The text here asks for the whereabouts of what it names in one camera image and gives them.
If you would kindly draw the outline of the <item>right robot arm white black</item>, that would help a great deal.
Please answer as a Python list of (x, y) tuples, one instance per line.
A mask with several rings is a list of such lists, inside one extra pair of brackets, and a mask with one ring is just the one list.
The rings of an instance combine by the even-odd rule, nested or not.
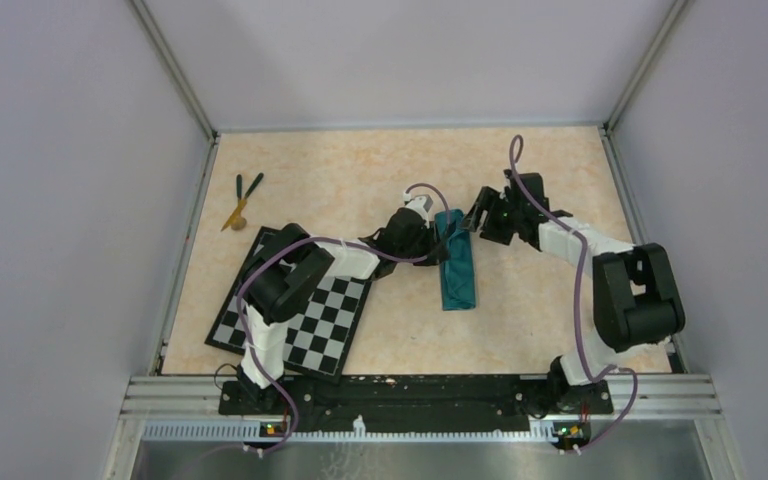
[(686, 316), (666, 249), (617, 240), (564, 210), (553, 210), (538, 173), (505, 170), (507, 186), (481, 188), (461, 225), (507, 245), (519, 237), (536, 250), (575, 267), (575, 280), (592, 286), (590, 333), (582, 330), (581, 301), (573, 302), (576, 346), (556, 358), (546, 385), (549, 404), (572, 412), (621, 362), (681, 332)]

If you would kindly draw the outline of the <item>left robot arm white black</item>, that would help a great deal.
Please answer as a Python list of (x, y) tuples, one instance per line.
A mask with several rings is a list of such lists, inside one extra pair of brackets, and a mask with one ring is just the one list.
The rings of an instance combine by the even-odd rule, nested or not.
[(237, 368), (243, 401), (257, 413), (279, 404), (277, 380), (284, 374), (288, 322), (303, 312), (327, 277), (379, 280), (397, 264), (436, 266), (449, 259), (447, 241), (454, 217), (426, 219), (402, 207), (388, 223), (358, 239), (309, 234), (289, 223), (244, 264), (235, 309), (244, 331), (245, 353)]

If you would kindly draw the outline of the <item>teal cloth napkin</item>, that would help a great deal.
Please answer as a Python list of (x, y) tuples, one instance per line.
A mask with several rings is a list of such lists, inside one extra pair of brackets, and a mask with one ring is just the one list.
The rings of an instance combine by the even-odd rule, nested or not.
[(465, 215), (460, 209), (451, 209), (449, 215), (441, 212), (435, 215), (439, 223), (437, 231), (443, 234), (443, 227), (453, 227), (447, 236), (446, 249), (449, 258), (439, 265), (441, 303), (444, 311), (463, 311), (477, 306), (477, 288), (471, 235), (461, 227)]

